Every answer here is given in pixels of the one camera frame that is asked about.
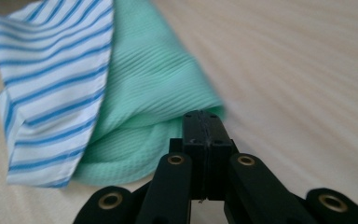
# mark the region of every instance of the table surface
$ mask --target table surface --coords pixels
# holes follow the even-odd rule
[[[358,1],[154,2],[224,99],[240,151],[300,197],[327,187],[358,203]],[[26,3],[0,0],[0,13]],[[98,189],[8,186],[6,173],[0,122],[0,223],[71,223]],[[227,223],[221,210],[193,203],[191,223]]]

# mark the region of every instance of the blue striped cloth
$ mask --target blue striped cloth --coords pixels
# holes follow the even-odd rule
[[[0,16],[9,184],[68,184],[98,117],[112,33],[106,0],[40,1]]]

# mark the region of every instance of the wooden table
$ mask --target wooden table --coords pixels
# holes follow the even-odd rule
[[[0,0],[0,13],[26,2]],[[224,99],[241,151],[298,196],[327,187],[358,203],[358,1],[154,2]],[[71,223],[98,189],[8,186],[6,172],[0,123],[0,223]],[[221,210],[195,202],[191,223],[227,223]]]

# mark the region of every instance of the fabric fold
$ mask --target fabric fold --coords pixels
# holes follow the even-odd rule
[[[0,16],[7,183],[68,184],[98,118],[112,33],[111,1],[41,1]]]
[[[74,179],[119,185],[151,174],[181,137],[181,117],[223,104],[196,59],[149,1],[115,2],[114,45],[100,117]]]
[[[146,0],[46,0],[0,16],[0,73],[9,184],[136,181],[181,137],[186,112],[224,114]]]

